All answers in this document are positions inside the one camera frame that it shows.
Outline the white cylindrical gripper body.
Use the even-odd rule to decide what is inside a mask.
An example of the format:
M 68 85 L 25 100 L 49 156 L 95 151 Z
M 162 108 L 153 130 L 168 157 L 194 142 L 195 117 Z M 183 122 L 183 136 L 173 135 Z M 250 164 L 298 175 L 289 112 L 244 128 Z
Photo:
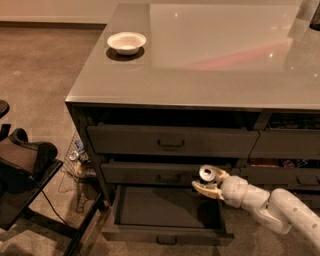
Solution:
M 224 202 L 229 206 L 239 208 L 242 204 L 247 186 L 248 182 L 239 176 L 226 178 L 220 186 Z

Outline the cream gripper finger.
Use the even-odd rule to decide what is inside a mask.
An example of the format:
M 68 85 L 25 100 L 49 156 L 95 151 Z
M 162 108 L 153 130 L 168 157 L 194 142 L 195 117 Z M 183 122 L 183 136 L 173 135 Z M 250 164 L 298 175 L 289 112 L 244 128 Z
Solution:
M 214 173 L 214 182 L 217 184 L 221 184 L 226 178 L 229 177 L 229 174 L 221 168 L 212 166 L 211 171 Z
M 198 181 L 193 181 L 192 186 L 198 193 L 202 194 L 203 196 L 218 200 L 224 199 L 222 190 L 218 188 L 218 185 L 216 183 L 201 184 Z

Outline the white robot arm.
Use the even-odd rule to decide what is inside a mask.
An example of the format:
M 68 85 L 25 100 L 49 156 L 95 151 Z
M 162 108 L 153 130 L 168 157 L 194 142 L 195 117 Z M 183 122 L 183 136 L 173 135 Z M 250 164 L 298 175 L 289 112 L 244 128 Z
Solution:
M 320 217 L 289 191 L 278 188 L 269 192 L 210 165 L 200 167 L 192 186 L 203 196 L 249 212 L 256 222 L 277 234 L 288 234 L 294 227 L 320 251 Z

